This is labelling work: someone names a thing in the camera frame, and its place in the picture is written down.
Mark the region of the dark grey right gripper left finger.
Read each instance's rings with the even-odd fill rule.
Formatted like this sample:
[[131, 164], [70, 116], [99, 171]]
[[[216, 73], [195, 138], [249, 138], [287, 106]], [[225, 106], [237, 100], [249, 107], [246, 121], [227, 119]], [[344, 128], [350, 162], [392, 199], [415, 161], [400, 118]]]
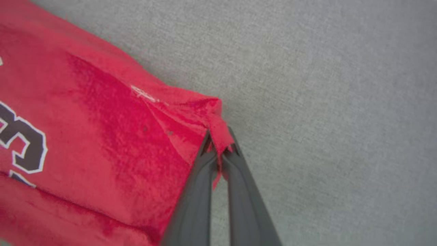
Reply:
[[212, 184], [215, 173], [217, 151], [210, 132], [206, 131], [161, 240], [161, 246], [210, 245]]

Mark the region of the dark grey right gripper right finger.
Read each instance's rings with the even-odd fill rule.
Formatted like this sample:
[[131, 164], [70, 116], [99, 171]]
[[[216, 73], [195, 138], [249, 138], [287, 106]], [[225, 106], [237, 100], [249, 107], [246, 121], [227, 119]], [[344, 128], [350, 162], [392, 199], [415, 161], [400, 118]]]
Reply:
[[233, 143], [221, 157], [228, 182], [231, 246], [281, 246], [281, 240], [264, 204], [231, 127]]

